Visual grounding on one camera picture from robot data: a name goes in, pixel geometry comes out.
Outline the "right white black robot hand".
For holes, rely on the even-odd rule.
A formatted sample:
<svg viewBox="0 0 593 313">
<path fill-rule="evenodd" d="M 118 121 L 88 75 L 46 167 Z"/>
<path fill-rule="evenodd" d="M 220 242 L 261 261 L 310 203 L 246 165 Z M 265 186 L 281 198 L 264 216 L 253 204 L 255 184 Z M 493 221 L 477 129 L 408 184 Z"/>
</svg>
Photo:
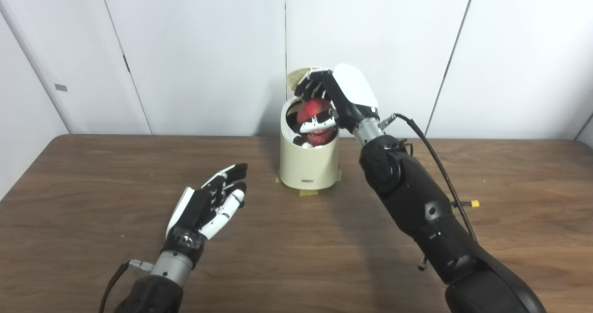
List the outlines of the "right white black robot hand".
<svg viewBox="0 0 593 313">
<path fill-rule="evenodd" d="M 302 100 L 328 100 L 332 108 L 298 123 L 296 133 L 333 127 L 345 129 L 362 146 L 384 134 L 379 127 L 379 103 L 362 72 L 349 64 L 333 69 L 305 68 L 292 73 L 295 96 Z"/>
</svg>

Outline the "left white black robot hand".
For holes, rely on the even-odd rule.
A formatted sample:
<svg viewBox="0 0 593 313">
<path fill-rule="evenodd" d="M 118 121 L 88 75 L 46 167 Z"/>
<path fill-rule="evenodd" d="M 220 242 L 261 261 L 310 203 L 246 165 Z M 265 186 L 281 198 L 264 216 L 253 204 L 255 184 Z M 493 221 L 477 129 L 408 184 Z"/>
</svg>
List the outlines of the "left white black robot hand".
<svg viewBox="0 0 593 313">
<path fill-rule="evenodd" d="M 228 224 L 245 205 L 248 164 L 233 164 L 215 173 L 200 188 L 187 187 L 167 225 L 161 252 L 186 256 L 193 267 L 206 241 Z"/>
</svg>

